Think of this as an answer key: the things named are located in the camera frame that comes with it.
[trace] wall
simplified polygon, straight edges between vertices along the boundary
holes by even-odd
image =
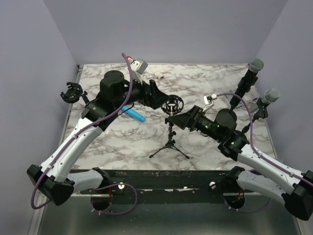
[[[1,1],[0,233],[27,234],[33,189],[26,170],[57,147],[66,105],[59,93],[76,63],[42,0]]]
[[[287,0],[45,0],[79,64],[246,63]]]
[[[268,118],[278,157],[304,172],[313,170],[312,9],[312,0],[289,0],[258,53],[265,62],[258,88],[282,94]]]

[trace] blue marker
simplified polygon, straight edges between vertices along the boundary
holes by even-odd
[[[122,108],[122,111],[125,111],[127,109],[129,109],[129,107],[126,105]],[[129,114],[130,116],[136,118],[137,120],[139,120],[141,122],[144,122],[146,120],[146,118],[143,115],[137,113],[135,110],[130,109],[130,110],[127,110],[126,113]]]

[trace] marble table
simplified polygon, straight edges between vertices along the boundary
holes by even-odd
[[[99,92],[99,82],[105,72],[119,70],[129,79],[126,64],[84,65],[80,84],[88,92],[90,100]],[[158,88],[166,94],[176,94],[183,98],[188,111],[193,105],[204,107],[203,95],[222,93],[229,88],[236,88],[239,80],[245,74],[247,65],[175,65],[149,64],[143,74],[145,81],[154,79],[154,72],[161,72],[165,78],[155,81]],[[250,95],[257,97],[253,87]],[[215,101],[215,106],[207,113],[214,120],[218,110],[229,107],[225,97]],[[66,131],[66,136],[72,131],[84,109],[82,100],[73,104]],[[229,170],[235,165],[243,166],[230,158],[223,156],[217,149],[218,143],[211,138],[200,135],[199,132],[189,132],[174,126],[177,135],[176,147],[186,153],[190,159],[172,149],[164,149],[153,158],[149,155],[165,145],[168,138],[168,125],[164,123],[167,115],[161,109],[135,104],[134,110],[146,117],[144,123],[128,114],[119,116],[109,128],[95,139],[74,165],[75,169],[100,167],[103,169],[132,170]],[[248,124],[245,109],[235,110],[238,120],[237,129],[241,130]],[[264,121],[254,125],[255,146],[266,154],[274,157],[274,152]]]

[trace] black tripod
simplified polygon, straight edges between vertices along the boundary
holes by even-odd
[[[184,107],[184,102],[183,100],[177,96],[177,95],[170,95],[171,99],[169,101],[167,101],[161,108],[163,110],[163,112],[165,112],[166,114],[169,115],[169,117],[171,115],[175,115],[178,114],[182,111],[183,107]],[[178,151],[179,153],[181,153],[182,155],[185,156],[185,158],[189,159],[189,157],[184,154],[182,151],[180,151],[174,144],[176,143],[175,140],[173,140],[173,136],[176,135],[176,132],[173,131],[173,126],[174,124],[172,122],[170,122],[167,118],[165,119],[165,124],[169,124],[169,134],[168,134],[168,141],[167,143],[160,148],[157,152],[155,152],[154,154],[151,154],[149,156],[149,158],[152,158],[156,153],[158,153],[159,151],[165,149],[165,148],[171,148],[173,150]]]

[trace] microphone head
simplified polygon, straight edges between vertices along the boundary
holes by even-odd
[[[264,99],[270,103],[275,102],[280,97],[280,91],[278,89],[270,89],[264,93]]]
[[[256,58],[249,64],[249,70],[252,72],[259,72],[264,67],[264,61]]]

